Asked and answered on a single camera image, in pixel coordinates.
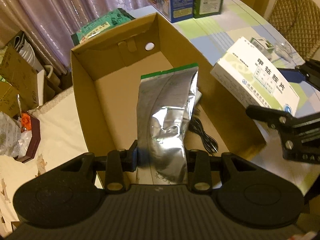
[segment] ribbed black surface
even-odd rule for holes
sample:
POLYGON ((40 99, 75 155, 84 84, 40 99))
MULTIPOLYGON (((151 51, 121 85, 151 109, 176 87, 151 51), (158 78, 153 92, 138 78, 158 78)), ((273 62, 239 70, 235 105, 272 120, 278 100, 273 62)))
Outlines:
POLYGON ((210 197, 195 195, 182 185, 132 185, 127 193, 108 196, 81 223, 58 229, 23 224, 7 239, 284 240, 299 233, 295 225, 273 230, 246 228, 221 214, 210 197))

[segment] foil pouch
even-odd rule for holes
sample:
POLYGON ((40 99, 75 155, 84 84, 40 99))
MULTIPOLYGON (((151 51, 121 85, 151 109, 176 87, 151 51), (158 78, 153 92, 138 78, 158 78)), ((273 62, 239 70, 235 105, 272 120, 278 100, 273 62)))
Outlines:
POLYGON ((188 182, 183 139, 195 103, 197 78, 197 64, 141 76, 137 183, 188 182), (142 174, 151 179, 141 182, 142 174))

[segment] curtain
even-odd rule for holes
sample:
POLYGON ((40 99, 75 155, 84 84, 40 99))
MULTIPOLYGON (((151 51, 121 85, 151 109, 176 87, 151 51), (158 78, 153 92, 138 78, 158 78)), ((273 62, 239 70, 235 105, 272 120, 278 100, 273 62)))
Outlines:
POLYGON ((0 0, 0 33, 6 33, 0 34, 0 46, 21 29, 46 65, 53 65, 57 74, 66 73, 71 34, 110 10, 146 5, 147 0, 0 0))

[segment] black clamp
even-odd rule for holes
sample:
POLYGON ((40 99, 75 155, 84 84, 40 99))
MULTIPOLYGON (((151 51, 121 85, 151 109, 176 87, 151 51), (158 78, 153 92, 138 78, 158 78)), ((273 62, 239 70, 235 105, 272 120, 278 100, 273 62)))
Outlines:
POLYGON ((310 59, 294 69, 278 68, 278 70, 288 82, 299 84, 305 81, 320 91, 320 61, 310 59))
POLYGON ((295 118, 288 112, 248 106, 246 114, 278 130, 285 160, 320 164, 320 112, 295 118))

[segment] round hole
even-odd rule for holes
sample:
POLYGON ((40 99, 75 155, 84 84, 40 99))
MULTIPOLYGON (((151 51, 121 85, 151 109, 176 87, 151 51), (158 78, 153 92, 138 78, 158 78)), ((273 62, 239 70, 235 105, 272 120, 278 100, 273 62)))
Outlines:
POLYGON ((112 191, 118 191, 118 190, 121 190, 122 188, 123 188, 122 184, 118 182, 111 182, 107 185, 107 189, 112 191))
POLYGON ((155 47, 155 45, 152 42, 149 42, 146 44, 146 50, 152 50, 155 47))
POLYGON ((195 184, 195 189, 199 191, 205 191, 210 188, 210 185, 206 182, 198 182, 195 184))

